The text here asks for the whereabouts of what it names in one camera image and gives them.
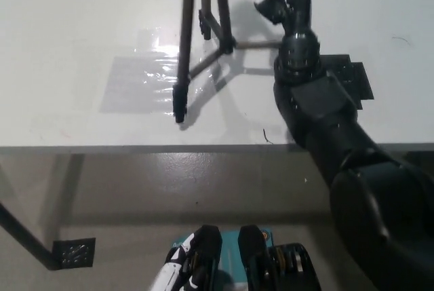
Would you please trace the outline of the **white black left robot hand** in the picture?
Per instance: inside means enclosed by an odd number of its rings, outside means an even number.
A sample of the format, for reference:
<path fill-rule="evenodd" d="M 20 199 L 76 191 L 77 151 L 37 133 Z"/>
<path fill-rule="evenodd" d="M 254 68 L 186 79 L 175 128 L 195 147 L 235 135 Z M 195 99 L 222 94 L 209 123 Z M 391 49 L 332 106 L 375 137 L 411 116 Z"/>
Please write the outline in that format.
<path fill-rule="evenodd" d="M 173 247 L 166 256 L 165 264 L 181 270 L 203 239 L 201 229 L 191 233 L 178 247 Z"/>

